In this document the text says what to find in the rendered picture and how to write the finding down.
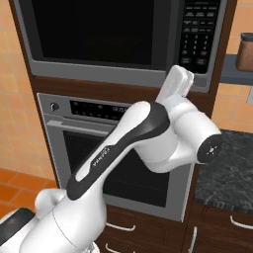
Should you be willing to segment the microwave door with dark window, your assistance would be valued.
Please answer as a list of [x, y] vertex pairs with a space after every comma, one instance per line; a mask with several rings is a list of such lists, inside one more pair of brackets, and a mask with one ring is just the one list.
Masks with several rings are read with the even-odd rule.
[[158, 87], [184, 0], [13, 0], [32, 75]]

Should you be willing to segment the grey wall shelf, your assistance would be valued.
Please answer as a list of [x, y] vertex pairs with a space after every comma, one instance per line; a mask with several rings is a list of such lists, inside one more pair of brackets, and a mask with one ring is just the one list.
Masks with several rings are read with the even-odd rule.
[[253, 86], [253, 72], [239, 71], [235, 66], [236, 54], [225, 56], [220, 83]]

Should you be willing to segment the brown wooden cupboard door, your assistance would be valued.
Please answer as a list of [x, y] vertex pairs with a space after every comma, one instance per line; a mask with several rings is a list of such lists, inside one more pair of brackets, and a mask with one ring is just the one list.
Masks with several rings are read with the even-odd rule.
[[193, 253], [253, 253], [252, 234], [203, 224], [188, 226], [182, 253], [188, 253], [194, 226], [198, 228], [198, 234]]

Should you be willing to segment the grey microwave oven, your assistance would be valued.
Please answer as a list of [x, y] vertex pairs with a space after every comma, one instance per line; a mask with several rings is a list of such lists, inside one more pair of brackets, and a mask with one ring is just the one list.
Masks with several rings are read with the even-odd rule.
[[228, 0], [13, 0], [35, 76], [159, 87], [178, 64], [211, 86]]

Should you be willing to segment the oven door with dark window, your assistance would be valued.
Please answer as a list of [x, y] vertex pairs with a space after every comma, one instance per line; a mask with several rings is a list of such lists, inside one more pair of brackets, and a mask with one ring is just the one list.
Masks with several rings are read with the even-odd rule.
[[[112, 125], [73, 120], [65, 122], [77, 127], [85, 125], [111, 128]], [[64, 130], [45, 124], [46, 135], [58, 186], [64, 189], [72, 173], [87, 159], [107, 136]], [[194, 166], [178, 167], [168, 173], [149, 171], [135, 151], [130, 151], [107, 177], [103, 193], [110, 206], [139, 211], [167, 219], [182, 221], [185, 216]]]

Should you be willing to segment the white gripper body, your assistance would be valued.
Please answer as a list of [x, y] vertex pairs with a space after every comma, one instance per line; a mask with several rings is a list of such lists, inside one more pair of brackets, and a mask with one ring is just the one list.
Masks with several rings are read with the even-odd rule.
[[194, 84], [194, 78], [195, 75], [184, 67], [172, 66], [160, 89], [157, 100], [165, 100], [172, 95], [186, 97]]

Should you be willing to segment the brown tall wooden cabinet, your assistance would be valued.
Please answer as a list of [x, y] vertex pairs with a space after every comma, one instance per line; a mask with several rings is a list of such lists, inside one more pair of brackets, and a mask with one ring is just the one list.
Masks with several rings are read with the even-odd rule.
[[[137, 86], [137, 85], [96, 82], [96, 81], [83, 81], [83, 80], [64, 79], [64, 78], [55, 78], [55, 77], [35, 77], [32, 75], [30, 66], [28, 64], [28, 58], [25, 52], [24, 41], [22, 39], [20, 25], [17, 19], [17, 14], [16, 14], [16, 11], [14, 10], [13, 0], [9, 0], [9, 2], [11, 5], [12, 14], [14, 16], [14, 21], [15, 21], [17, 32], [18, 32], [18, 37], [21, 42], [23, 55], [25, 57], [26, 67], [28, 70], [31, 84], [32, 84], [32, 90], [34, 93], [37, 109], [39, 111], [39, 116], [40, 116], [40, 120], [42, 124], [42, 130], [45, 136], [45, 141], [46, 141], [46, 145], [49, 152], [50, 160], [53, 167], [53, 173], [55, 177], [55, 168], [54, 168], [51, 152], [49, 149], [49, 143], [46, 137], [45, 128], [43, 126], [41, 109], [40, 109], [40, 105], [39, 105], [39, 101], [37, 97], [38, 93], [44, 93], [44, 94], [49, 94], [49, 95], [60, 95], [60, 96], [66, 96], [66, 97], [75, 97], [75, 98], [84, 98], [84, 99], [89, 99], [89, 100], [124, 103], [124, 104], [127, 104], [129, 108], [131, 105], [137, 102], [155, 101], [165, 80], [163, 81], [162, 85], [159, 87], [145, 87], [145, 86]], [[223, 65], [224, 55], [226, 52], [226, 44], [229, 38], [236, 4], [237, 4], [237, 0], [228, 0], [227, 7], [225, 9], [224, 21], [221, 27], [221, 35], [218, 42], [217, 54], [214, 61], [214, 69], [213, 69], [213, 74], [211, 77], [211, 86], [209, 90], [206, 93], [196, 92], [193, 89], [193, 86], [194, 86], [193, 84], [193, 86], [191, 87], [187, 95], [187, 99], [190, 102], [192, 102], [197, 107], [197, 109], [200, 112], [204, 113], [210, 120], [211, 120], [211, 113], [213, 109], [217, 85], [219, 83], [219, 77], [220, 77], [220, 73], [221, 73], [221, 69]], [[121, 118], [122, 118], [124, 113], [127, 111], [127, 109], [122, 111], [118, 108], [114, 108], [113, 112], [116, 114], [121, 114], [122, 115]], [[190, 192], [188, 196], [184, 219], [182, 221], [177, 221], [181, 223], [186, 223], [186, 226], [187, 226], [187, 216], [189, 214], [190, 206], [193, 200], [193, 193], [194, 193], [193, 187], [197, 180], [197, 176], [195, 173], [195, 166], [197, 164], [198, 163], [192, 164], [194, 166], [194, 172], [192, 176], [191, 187], [190, 187]], [[58, 186], [57, 182], [56, 182], [55, 189], [64, 190]]]

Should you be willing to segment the grey built-in oven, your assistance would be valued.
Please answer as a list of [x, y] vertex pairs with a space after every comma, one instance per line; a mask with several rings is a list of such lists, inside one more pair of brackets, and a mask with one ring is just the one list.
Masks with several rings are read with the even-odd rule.
[[[121, 118], [113, 112], [127, 104], [60, 95], [37, 94], [55, 177], [64, 189], [71, 174], [106, 138]], [[108, 206], [139, 211], [171, 220], [185, 216], [194, 166], [168, 173], [149, 171], [131, 150], [107, 177], [103, 193]]]

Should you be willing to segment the brown wooden drawer front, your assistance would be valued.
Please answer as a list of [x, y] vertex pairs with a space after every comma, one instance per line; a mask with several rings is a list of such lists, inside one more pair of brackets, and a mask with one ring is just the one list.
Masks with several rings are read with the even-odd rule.
[[108, 223], [136, 228], [127, 232], [106, 226], [96, 240], [101, 253], [110, 253], [106, 243], [122, 253], [182, 253], [186, 223], [113, 206], [107, 212]]
[[205, 206], [202, 214], [202, 221], [208, 224], [218, 225], [232, 230], [253, 232], [253, 230], [237, 227], [230, 222], [230, 216], [237, 222], [253, 225], [253, 214], [245, 214], [238, 211]]

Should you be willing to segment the brown jar with dark lid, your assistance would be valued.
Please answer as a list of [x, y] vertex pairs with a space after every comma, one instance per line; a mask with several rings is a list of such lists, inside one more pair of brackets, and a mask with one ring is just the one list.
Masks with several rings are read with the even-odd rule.
[[239, 71], [253, 72], [253, 33], [242, 33], [235, 66]]

